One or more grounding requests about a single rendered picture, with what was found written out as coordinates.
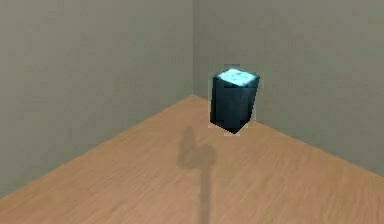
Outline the dark teal square bin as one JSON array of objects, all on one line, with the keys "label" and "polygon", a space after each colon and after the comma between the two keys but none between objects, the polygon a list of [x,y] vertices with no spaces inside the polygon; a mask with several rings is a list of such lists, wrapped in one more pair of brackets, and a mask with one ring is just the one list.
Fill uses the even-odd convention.
[{"label": "dark teal square bin", "polygon": [[260,77],[229,68],[212,79],[210,122],[236,134],[250,120]]}]

